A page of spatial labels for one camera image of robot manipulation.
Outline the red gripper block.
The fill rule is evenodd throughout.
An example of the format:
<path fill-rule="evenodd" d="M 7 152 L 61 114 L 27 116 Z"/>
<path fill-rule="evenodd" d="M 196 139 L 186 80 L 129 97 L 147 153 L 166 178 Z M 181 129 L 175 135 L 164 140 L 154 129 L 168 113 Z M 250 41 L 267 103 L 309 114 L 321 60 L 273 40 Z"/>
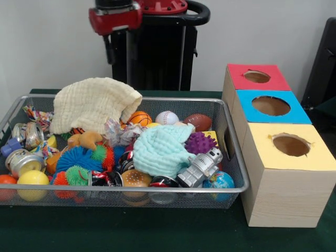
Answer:
<path fill-rule="evenodd" d="M 137 57 L 137 31 L 142 23 L 142 11 L 137 2 L 130 6 L 115 9 L 90 8 L 88 10 L 89 22 L 95 33 L 103 37 L 107 62 L 115 63 L 113 45 L 109 35 L 114 31 L 128 29 L 127 31 L 127 60 L 132 61 Z"/>

